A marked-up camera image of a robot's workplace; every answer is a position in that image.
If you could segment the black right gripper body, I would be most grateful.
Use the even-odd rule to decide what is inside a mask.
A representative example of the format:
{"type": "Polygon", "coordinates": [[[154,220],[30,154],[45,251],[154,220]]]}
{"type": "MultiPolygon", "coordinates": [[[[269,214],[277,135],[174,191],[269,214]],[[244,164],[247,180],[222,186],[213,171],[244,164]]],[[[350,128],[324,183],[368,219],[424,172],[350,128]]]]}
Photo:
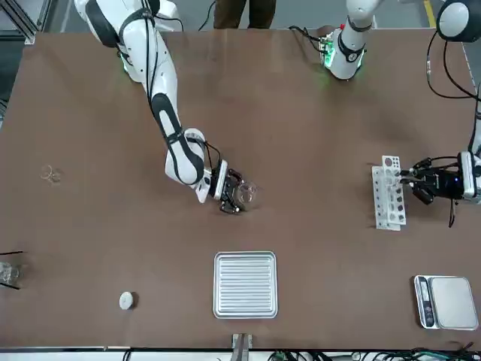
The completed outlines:
{"type": "Polygon", "coordinates": [[[236,208],[237,204],[234,200],[234,188],[237,186],[237,172],[229,169],[226,172],[225,182],[220,198],[221,208],[236,208]]]}

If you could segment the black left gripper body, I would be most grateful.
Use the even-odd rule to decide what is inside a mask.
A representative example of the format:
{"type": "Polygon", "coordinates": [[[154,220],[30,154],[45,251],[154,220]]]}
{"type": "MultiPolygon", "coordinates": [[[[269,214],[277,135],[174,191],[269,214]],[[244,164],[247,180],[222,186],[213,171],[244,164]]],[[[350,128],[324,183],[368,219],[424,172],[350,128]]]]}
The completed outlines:
{"type": "Polygon", "coordinates": [[[432,169],[426,175],[426,183],[428,192],[433,197],[461,199],[463,196],[463,182],[459,171],[432,169]]]}

